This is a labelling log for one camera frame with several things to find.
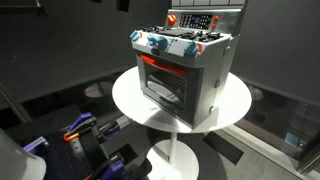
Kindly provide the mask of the grey toy stove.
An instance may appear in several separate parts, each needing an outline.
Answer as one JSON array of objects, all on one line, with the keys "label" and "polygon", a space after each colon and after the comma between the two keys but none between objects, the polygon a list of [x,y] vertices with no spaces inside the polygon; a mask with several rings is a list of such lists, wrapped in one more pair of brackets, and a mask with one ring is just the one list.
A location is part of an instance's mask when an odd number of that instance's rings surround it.
[{"label": "grey toy stove", "polygon": [[[132,41],[143,94],[173,116],[194,128],[207,119],[217,107],[240,37],[247,6],[215,9],[170,9],[176,23],[146,27],[138,31],[140,38]],[[151,47],[148,36],[165,37],[165,50]],[[194,41],[195,57],[184,55]],[[140,55],[187,71],[184,76],[170,73],[144,62]]]}]

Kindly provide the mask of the top right orange button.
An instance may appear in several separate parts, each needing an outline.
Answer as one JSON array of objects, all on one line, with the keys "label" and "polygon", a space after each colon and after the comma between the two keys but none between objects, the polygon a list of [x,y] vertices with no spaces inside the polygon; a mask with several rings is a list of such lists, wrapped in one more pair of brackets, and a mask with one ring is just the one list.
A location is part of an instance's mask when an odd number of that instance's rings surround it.
[{"label": "top right orange button", "polygon": [[214,16],[214,17],[213,17],[213,20],[214,20],[214,21],[218,21],[218,20],[219,20],[219,16]]}]

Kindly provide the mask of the purple clamp lower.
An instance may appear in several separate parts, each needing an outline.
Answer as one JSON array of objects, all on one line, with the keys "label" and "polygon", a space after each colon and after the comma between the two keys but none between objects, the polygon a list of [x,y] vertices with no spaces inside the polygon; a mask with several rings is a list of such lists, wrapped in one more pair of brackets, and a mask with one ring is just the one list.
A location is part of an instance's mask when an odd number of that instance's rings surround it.
[{"label": "purple clamp lower", "polygon": [[83,180],[147,180],[152,171],[151,162],[145,159],[142,164],[128,170],[121,159],[108,160]]}]

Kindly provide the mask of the large orange stove knob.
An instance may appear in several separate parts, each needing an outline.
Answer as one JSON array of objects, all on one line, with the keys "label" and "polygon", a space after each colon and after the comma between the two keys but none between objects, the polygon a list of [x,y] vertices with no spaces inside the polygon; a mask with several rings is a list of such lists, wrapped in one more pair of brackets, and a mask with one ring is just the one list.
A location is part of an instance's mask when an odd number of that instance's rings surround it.
[{"label": "large orange stove knob", "polygon": [[167,20],[169,25],[174,25],[176,23],[176,16],[170,14],[167,16]]}]

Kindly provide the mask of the blue stove knob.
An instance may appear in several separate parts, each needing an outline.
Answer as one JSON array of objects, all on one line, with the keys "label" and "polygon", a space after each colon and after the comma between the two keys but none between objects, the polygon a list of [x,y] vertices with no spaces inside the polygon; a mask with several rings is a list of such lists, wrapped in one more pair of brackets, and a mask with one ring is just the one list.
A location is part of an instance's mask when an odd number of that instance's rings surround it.
[{"label": "blue stove knob", "polygon": [[148,44],[151,47],[160,49],[160,50],[165,50],[169,44],[169,41],[165,37],[156,37],[156,36],[148,36]]},{"label": "blue stove knob", "polygon": [[133,31],[130,35],[130,39],[132,41],[137,41],[140,38],[140,34],[138,31]]},{"label": "blue stove knob", "polygon": [[198,46],[194,41],[191,41],[184,49],[184,55],[188,57],[195,57],[198,52]]}]

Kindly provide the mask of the purple clamp with orange tip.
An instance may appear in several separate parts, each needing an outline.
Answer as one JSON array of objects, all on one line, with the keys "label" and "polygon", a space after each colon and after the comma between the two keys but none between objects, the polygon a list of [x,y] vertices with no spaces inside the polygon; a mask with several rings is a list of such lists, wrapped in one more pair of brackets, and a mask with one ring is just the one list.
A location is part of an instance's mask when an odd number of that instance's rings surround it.
[{"label": "purple clamp with orange tip", "polygon": [[80,137],[82,134],[91,131],[91,128],[96,124],[96,118],[90,113],[82,113],[78,118],[69,126],[66,133],[63,135],[65,142]]}]

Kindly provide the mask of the left blue stove knob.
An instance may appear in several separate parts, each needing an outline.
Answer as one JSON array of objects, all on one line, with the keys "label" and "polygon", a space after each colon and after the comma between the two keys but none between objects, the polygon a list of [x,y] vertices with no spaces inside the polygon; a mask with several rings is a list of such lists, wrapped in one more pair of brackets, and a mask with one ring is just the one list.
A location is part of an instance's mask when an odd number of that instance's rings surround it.
[{"label": "left blue stove knob", "polygon": [[133,31],[130,35],[130,39],[132,41],[137,41],[140,38],[140,34],[138,31]]}]

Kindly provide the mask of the right blue stove knob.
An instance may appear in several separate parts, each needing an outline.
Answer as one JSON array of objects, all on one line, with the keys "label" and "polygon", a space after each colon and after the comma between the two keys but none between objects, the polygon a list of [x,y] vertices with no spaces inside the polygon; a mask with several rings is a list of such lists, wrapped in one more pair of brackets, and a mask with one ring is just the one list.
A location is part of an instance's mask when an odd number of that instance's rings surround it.
[{"label": "right blue stove knob", "polygon": [[184,49],[184,55],[188,57],[195,57],[198,52],[198,46],[194,41],[191,41]]}]

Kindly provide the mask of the white round table base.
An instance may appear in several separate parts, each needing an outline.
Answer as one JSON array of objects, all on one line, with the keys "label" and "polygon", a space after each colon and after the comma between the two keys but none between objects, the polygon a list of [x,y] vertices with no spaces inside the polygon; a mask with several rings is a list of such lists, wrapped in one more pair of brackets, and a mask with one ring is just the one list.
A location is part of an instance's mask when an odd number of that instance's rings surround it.
[{"label": "white round table base", "polygon": [[147,153],[152,170],[149,180],[197,180],[199,162],[193,150],[177,140],[172,133],[169,140],[156,143]]}]

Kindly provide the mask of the round white table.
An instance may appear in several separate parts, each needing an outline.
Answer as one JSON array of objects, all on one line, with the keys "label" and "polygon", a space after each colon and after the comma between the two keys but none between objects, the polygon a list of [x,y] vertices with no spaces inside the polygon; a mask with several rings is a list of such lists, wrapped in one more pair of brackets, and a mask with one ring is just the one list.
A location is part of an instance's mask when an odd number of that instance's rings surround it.
[{"label": "round white table", "polygon": [[237,76],[229,73],[218,106],[205,121],[191,128],[143,95],[137,67],[127,70],[116,80],[112,96],[118,109],[129,119],[153,129],[187,134],[230,126],[246,115],[252,102],[247,86]]}]

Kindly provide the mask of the middle blue stove knob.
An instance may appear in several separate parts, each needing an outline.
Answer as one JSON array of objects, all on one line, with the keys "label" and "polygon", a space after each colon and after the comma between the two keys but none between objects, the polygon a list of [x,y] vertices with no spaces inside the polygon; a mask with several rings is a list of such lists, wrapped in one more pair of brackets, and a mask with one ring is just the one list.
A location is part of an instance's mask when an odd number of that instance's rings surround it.
[{"label": "middle blue stove knob", "polygon": [[169,41],[165,37],[156,37],[156,36],[148,36],[148,44],[151,47],[160,49],[160,50],[165,50],[169,44]]}]

